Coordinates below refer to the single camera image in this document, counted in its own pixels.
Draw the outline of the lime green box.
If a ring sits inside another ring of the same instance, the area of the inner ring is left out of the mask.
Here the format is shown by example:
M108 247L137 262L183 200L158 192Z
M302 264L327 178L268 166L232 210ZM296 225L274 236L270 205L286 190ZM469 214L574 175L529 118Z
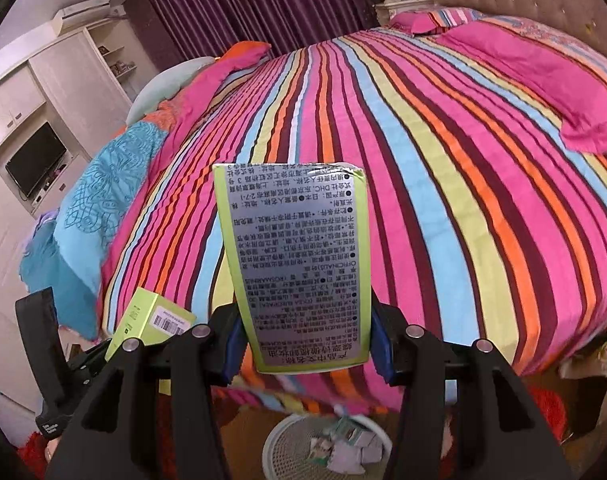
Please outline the lime green box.
M105 354L109 361L129 338L140 339L144 346L160 344L174 335L181 335L197 321L190 310L149 290L138 287L133 294Z

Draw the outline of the green tissue pack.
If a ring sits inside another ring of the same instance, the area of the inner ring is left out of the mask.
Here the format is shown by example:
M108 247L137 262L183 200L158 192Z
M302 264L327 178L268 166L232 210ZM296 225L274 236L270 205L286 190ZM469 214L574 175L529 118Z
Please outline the green tissue pack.
M310 439L307 460L310 463L326 468L332 458L334 442L328 437L312 437Z

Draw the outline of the red fluffy garment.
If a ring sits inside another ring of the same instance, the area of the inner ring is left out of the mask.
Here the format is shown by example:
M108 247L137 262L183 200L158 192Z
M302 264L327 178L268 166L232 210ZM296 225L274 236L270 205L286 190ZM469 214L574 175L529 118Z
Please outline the red fluffy garment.
M528 390L551 428L553 436L558 442L561 442L568 422L567 408L564 401L561 400L561 396L553 390L536 386L529 386ZM36 479L43 479L46 476L46 466L50 461L46 457L46 452L49 451L48 445L49 442L46 438L40 432L35 431L27 442L16 450L18 458Z

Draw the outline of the teal carton box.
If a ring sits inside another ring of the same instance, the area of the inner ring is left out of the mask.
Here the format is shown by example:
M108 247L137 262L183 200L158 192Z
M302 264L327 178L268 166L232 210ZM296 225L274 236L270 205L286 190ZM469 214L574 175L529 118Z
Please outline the teal carton box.
M340 417L326 430L326 434L333 442L345 442L356 448L368 446L374 434L351 417Z

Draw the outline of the blue patterned blanket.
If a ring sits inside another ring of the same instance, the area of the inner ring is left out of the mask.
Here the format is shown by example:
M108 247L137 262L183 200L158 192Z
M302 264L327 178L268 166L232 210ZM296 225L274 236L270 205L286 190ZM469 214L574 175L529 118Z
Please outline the blue patterned blanket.
M58 324L87 340L100 334L96 301L108 248L167 136L140 120L108 142L25 245L20 280L31 294L52 289Z

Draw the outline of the white mesh waste basket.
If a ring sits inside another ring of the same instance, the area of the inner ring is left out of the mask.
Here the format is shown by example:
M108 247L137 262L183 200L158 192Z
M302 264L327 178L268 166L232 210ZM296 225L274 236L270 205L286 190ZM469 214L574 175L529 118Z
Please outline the white mesh waste basket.
M262 449L267 479L381 479L391 452L386 432L362 415L290 415Z

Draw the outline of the striped colourful bedspread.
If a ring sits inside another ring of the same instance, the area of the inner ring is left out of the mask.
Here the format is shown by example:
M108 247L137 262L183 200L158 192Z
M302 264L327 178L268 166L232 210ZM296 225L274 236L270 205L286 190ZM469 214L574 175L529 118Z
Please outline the striped colourful bedspread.
M138 288L204 318L233 299L212 169L349 162L369 185L372 285L520 374L607 329L607 154L487 63L381 27L269 58L238 44L145 122L168 130L101 269L114 330Z

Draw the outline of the black television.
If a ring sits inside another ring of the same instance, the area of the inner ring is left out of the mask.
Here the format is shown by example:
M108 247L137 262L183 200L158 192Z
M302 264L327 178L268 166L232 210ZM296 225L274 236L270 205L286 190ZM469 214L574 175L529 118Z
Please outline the black television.
M29 197L65 154L64 143L45 122L6 163L5 170L19 192Z

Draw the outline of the white wardrobe cabinet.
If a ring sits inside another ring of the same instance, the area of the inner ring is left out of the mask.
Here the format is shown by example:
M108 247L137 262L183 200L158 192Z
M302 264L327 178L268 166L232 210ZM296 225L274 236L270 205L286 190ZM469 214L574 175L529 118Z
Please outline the white wardrobe cabinet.
M66 32L0 76L0 177L32 216L57 207L90 160L126 123L157 70L126 18ZM39 132L63 145L35 186L19 186L8 164Z

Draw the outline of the light blue pillow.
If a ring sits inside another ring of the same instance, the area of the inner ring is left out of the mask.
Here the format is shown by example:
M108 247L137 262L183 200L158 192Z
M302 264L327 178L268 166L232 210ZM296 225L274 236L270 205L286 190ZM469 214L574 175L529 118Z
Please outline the light blue pillow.
M133 101L126 125L131 126L145 115L157 110L160 102L172 99L180 90L188 86L204 68L217 61L212 56L192 58L167 68L147 82Z

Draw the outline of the pink pillow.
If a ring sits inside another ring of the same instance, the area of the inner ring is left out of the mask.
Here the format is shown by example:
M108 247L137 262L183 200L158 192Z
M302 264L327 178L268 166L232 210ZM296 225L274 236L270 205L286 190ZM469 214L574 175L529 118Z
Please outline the pink pillow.
M460 6L437 6L421 11L405 11L396 14L388 26L412 36L441 34L457 26L473 23L486 16L485 13Z
M579 39L516 16L457 26L436 38L523 84L561 116L569 150L607 154L607 57Z

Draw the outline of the white air conditioner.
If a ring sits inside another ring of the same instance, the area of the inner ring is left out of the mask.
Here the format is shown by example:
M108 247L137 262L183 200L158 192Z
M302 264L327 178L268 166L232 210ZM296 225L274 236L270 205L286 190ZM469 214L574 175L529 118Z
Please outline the white air conditioner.
M57 36L71 29L91 24L105 18L121 18L125 15L123 6L113 6L110 0L86 0L58 10L51 25Z

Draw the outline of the purple curtain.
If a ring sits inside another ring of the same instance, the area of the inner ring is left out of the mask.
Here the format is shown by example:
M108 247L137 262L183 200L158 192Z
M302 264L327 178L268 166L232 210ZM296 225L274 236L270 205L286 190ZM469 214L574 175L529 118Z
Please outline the purple curtain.
M363 0L147 0L182 58L221 55L243 40L275 56L376 25Z

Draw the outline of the white nightstand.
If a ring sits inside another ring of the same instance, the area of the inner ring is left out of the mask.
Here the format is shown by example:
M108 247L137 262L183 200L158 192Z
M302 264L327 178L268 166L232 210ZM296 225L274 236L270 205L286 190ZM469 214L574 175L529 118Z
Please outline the white nightstand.
M374 10L378 24L386 26L399 13L423 11L434 6L436 6L435 0L398 0L389 3L377 3L374 6Z

